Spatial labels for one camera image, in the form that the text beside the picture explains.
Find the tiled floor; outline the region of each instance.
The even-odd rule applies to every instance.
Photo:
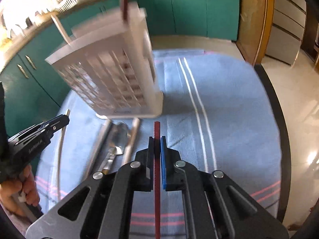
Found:
[[[203,37],[158,36],[153,49],[201,48],[243,60],[236,45]],[[319,196],[319,74],[300,51],[294,66],[265,57],[266,70],[285,117],[291,147],[291,191],[284,225],[301,224]]]

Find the cabinet door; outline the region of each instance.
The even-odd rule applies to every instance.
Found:
[[[18,56],[1,72],[0,81],[4,88],[5,125],[9,136],[47,121],[58,113],[59,106],[32,77]]]
[[[237,40],[239,0],[207,1],[207,36]]]
[[[176,33],[207,36],[206,0],[172,0]]]
[[[95,4],[99,12],[105,12],[109,9],[113,9],[120,6],[120,0],[104,0]]]
[[[146,10],[150,35],[176,34],[172,0],[138,0],[138,6]]]
[[[55,25],[51,25],[33,38],[19,56],[36,81],[61,106],[70,87],[45,59],[63,42]]]
[[[89,5],[86,6],[80,10],[74,11],[70,13],[69,15],[62,17],[60,19],[63,27],[65,28],[65,31],[68,33],[68,35],[72,35],[71,28],[74,26],[80,24],[81,22],[88,20],[94,16],[96,16],[98,13],[100,13],[101,10],[98,6],[95,5]]]

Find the metal bolt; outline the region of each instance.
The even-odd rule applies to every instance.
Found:
[[[175,165],[177,166],[177,167],[184,167],[185,166],[185,162],[184,161],[181,161],[181,160],[179,160],[179,161],[177,161],[176,163],[175,163]]]
[[[213,175],[214,175],[214,177],[216,177],[216,178],[222,178],[222,177],[224,177],[224,173],[223,173],[222,171],[220,171],[220,170],[214,171],[214,172],[213,172]]]
[[[134,162],[131,162],[130,166],[131,166],[132,168],[138,168],[138,167],[141,166],[141,163],[138,162],[138,161],[134,161]]]
[[[99,179],[101,179],[103,177],[103,173],[101,173],[101,172],[95,172],[94,174],[93,174],[93,179],[95,179],[95,180],[99,180]]]

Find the red stick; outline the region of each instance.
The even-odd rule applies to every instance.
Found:
[[[154,122],[155,239],[160,239],[160,122]]]

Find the white drawer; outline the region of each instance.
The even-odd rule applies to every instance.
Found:
[[[275,0],[275,9],[305,27],[306,15],[288,0]]]
[[[272,22],[302,40],[304,28],[296,23],[294,20],[282,14],[280,11],[274,10],[274,19]]]
[[[272,26],[266,55],[292,65],[300,49],[301,42],[288,33]]]

